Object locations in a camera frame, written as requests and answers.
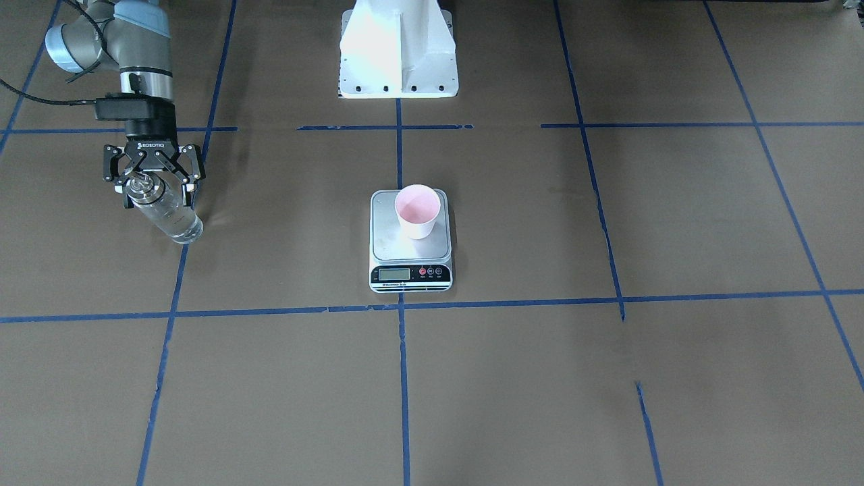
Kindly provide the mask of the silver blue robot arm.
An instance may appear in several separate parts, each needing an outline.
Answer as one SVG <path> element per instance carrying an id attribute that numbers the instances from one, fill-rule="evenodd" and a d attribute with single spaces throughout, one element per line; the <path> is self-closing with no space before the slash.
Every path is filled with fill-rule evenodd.
<path id="1" fill-rule="evenodd" d="M 167 14 L 155 1 L 75 1 L 73 6 L 78 19 L 50 28 L 44 46 L 72 80 L 118 73 L 119 92 L 90 102 L 95 119 L 126 127 L 126 146 L 105 150 L 105 181 L 121 186 L 133 171 L 169 172 L 179 179 L 183 205 L 191 206 L 206 172 L 200 147 L 177 139 Z"/>

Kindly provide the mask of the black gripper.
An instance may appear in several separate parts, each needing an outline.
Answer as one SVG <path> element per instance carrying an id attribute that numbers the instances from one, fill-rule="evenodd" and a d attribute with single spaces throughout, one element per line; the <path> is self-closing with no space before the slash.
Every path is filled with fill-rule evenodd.
<path id="1" fill-rule="evenodd" d="M 206 178 L 203 151 L 196 144 L 178 148 L 175 105 L 158 99 L 154 119 L 124 121 L 125 148 L 110 144 L 103 148 L 103 179 L 124 197 L 127 209 L 143 204 L 143 169 L 164 169 L 179 179 L 185 207 L 192 207 L 198 185 Z M 180 163 L 181 156 L 189 159 L 189 170 Z"/>

